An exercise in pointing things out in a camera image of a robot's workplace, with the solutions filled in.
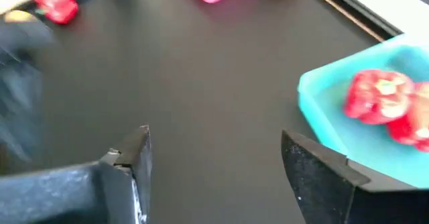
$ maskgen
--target black table surface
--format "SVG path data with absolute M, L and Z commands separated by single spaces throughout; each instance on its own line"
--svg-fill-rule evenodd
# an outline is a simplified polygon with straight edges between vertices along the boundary
M 314 137 L 300 75 L 376 44 L 322 0 L 89 0 L 44 76 L 34 168 L 101 157 L 143 123 L 154 143 L 152 223 L 303 223 L 281 129 Z

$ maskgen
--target light blue plastic container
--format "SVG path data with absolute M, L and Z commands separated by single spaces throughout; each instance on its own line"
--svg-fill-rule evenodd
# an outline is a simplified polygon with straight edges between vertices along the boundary
M 301 111 L 324 146 L 409 185 L 429 188 L 429 153 L 394 142 L 384 125 L 365 125 L 343 113 L 352 77 L 374 68 L 429 81 L 429 38 L 401 35 L 303 74 Z

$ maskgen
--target red fruit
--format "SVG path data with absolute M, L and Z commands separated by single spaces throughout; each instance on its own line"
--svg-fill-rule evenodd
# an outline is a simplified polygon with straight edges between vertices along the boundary
M 55 23 L 65 24 L 74 18 L 78 11 L 76 0 L 35 0 L 45 16 Z
M 363 70 L 349 87 L 344 112 L 366 124 L 382 124 L 406 114 L 414 84 L 394 71 Z
M 387 123 L 387 129 L 395 141 L 429 152 L 429 82 L 416 84 L 416 92 L 410 99 L 408 112 Z

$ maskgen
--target red pepper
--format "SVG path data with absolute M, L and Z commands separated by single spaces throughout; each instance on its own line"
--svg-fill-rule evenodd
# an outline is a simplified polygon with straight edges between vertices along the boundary
M 45 16 L 55 23 L 65 24 L 74 18 L 78 11 L 76 0 L 35 0 Z
M 406 114 L 414 84 L 394 71 L 363 70 L 352 80 L 345 114 L 366 124 L 382 124 Z
M 416 84 L 407 114 L 387 124 L 390 136 L 401 144 L 429 152 L 429 82 Z

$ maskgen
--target yellow object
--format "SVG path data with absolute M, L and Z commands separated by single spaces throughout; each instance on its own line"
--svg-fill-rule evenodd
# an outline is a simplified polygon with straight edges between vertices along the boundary
M 36 17 L 25 11 L 13 10 L 5 14 L 6 22 L 26 22 L 34 20 L 36 20 Z

